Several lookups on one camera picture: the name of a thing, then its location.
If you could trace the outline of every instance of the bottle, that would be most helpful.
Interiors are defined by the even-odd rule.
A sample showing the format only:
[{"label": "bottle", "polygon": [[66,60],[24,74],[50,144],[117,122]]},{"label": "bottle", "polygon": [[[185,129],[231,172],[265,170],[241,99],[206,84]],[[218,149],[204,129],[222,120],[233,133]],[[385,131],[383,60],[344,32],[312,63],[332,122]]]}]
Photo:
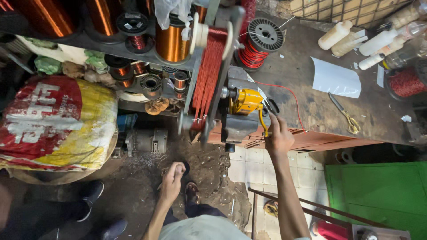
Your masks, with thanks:
[{"label": "bottle", "polygon": [[370,57],[368,57],[365,60],[360,61],[359,63],[359,68],[361,70],[366,70],[372,66],[374,66],[375,64],[379,63],[380,61],[382,61],[384,59],[384,53],[377,53],[375,55],[372,55]]},{"label": "bottle", "polygon": [[422,21],[411,22],[399,28],[398,34],[404,37],[405,40],[412,39],[421,35],[427,29],[427,23]]},{"label": "bottle", "polygon": [[332,46],[331,48],[332,53],[337,57],[344,56],[344,54],[350,52],[353,48],[355,48],[361,42],[361,41],[355,41],[360,38],[361,38],[360,34],[357,34],[356,32],[350,32],[347,36],[345,36],[343,39],[341,39],[339,42],[337,42]]},{"label": "bottle", "polygon": [[410,22],[420,18],[422,15],[427,14],[427,1],[416,0],[413,4],[403,8],[402,10],[394,13],[386,19],[386,22],[392,23],[392,29],[399,29]]},{"label": "bottle", "polygon": [[378,54],[378,53],[384,53],[385,56],[394,53],[395,51],[403,48],[403,44],[406,42],[405,38],[401,35],[394,38],[393,42],[382,47],[378,51],[374,52],[372,55]]},{"label": "bottle", "polygon": [[392,43],[393,39],[397,35],[398,35],[398,32],[394,29],[390,31],[380,32],[378,35],[376,35],[369,41],[362,44],[359,47],[359,51],[362,55],[369,56],[373,54],[375,51],[379,50],[380,48]]},{"label": "bottle", "polygon": [[335,43],[339,42],[350,33],[350,28],[353,26],[352,22],[345,21],[337,23],[331,30],[323,35],[318,43],[323,50],[330,49]]},{"label": "bottle", "polygon": [[383,60],[386,69],[399,69],[414,65],[418,59],[427,59],[427,42],[422,34],[391,53]]}]

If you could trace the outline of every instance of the jeans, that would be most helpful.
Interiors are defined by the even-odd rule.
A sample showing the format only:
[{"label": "jeans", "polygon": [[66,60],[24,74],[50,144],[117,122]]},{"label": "jeans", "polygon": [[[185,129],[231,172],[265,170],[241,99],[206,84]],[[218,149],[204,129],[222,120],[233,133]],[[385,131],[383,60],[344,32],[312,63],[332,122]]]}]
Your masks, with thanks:
[{"label": "jeans", "polygon": [[[200,215],[211,215],[211,216],[218,216],[218,217],[225,217],[227,218],[218,208],[214,208],[208,204],[196,204],[195,202],[188,202],[185,205],[185,215],[187,217],[198,217]],[[169,208],[169,211],[166,214],[166,218],[164,219],[163,226],[168,225],[169,223],[177,222],[179,221],[178,218],[176,218],[173,215],[172,207]]]},{"label": "jeans", "polygon": [[84,201],[37,201],[18,207],[10,212],[0,240],[36,240],[69,221],[82,219],[89,210]]}]

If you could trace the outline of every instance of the green plastic bag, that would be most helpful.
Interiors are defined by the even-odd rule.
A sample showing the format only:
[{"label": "green plastic bag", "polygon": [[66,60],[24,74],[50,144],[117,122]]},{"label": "green plastic bag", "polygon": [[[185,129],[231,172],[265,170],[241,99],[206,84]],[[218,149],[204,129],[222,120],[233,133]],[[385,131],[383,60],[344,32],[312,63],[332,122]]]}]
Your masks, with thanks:
[{"label": "green plastic bag", "polygon": [[62,72],[62,63],[50,57],[38,56],[34,60],[37,71],[44,72],[49,75],[58,74]]}]

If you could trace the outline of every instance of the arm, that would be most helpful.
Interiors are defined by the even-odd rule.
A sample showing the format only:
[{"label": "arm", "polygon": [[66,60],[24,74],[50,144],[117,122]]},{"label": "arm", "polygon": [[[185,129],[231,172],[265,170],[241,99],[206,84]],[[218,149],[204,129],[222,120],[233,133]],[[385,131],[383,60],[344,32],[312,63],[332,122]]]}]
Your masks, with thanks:
[{"label": "arm", "polygon": [[270,114],[270,119],[269,132],[272,132],[272,135],[266,138],[266,148],[276,172],[279,227],[282,240],[294,240],[299,237],[311,238],[289,167],[288,151],[295,139],[287,130],[287,123],[283,118]]},{"label": "arm", "polygon": [[181,190],[181,178],[184,172],[184,164],[174,162],[163,176],[160,198],[142,240],[157,240],[159,238],[166,214]]}]

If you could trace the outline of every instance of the person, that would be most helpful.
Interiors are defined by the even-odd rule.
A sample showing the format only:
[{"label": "person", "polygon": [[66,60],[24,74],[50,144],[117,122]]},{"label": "person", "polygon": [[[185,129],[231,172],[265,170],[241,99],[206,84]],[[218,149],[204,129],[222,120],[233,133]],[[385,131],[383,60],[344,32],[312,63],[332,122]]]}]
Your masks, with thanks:
[{"label": "person", "polygon": [[[270,114],[270,119],[269,132],[272,134],[265,138],[265,142],[276,173],[281,238],[309,240],[311,235],[292,181],[287,157],[295,139],[287,130],[287,123],[283,118]],[[183,163],[174,162],[163,176],[159,201],[142,239],[249,239],[221,211],[207,204],[198,204],[198,189],[193,182],[188,183],[185,188],[185,213],[188,219],[178,221],[173,216],[171,206],[179,195],[184,171]]]},{"label": "person", "polygon": [[[11,196],[0,187],[0,240],[37,240],[70,221],[82,222],[91,214],[92,206],[101,196],[104,184],[88,182],[74,202],[35,201],[12,209]],[[120,219],[104,228],[93,228],[81,240],[113,240],[123,233],[127,221]]]}]

